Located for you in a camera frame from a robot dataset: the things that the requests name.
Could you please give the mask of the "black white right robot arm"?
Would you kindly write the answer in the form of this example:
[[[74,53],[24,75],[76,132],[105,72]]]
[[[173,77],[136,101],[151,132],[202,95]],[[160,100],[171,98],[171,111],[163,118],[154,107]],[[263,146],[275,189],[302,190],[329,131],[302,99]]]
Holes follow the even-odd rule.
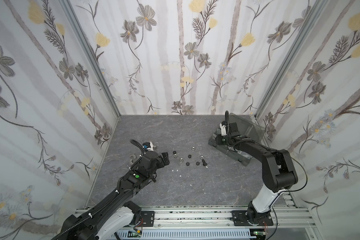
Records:
[[[258,195],[248,204],[246,219],[252,226],[261,224],[269,218],[273,204],[283,192],[298,183],[298,174],[293,158],[287,150],[266,147],[254,139],[240,134],[237,123],[230,121],[225,112],[225,120],[220,123],[217,144],[228,150],[242,152],[262,164],[263,186]]]

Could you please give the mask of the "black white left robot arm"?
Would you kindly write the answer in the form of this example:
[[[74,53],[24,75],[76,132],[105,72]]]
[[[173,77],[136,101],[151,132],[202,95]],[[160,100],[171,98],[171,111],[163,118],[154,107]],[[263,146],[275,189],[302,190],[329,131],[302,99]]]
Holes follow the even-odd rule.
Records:
[[[78,217],[69,216],[54,240],[105,240],[124,226],[143,222],[140,220],[141,207],[131,199],[156,181],[157,170],[170,164],[169,154],[159,154],[136,140],[130,140],[130,143],[141,151],[138,160],[97,205]]]

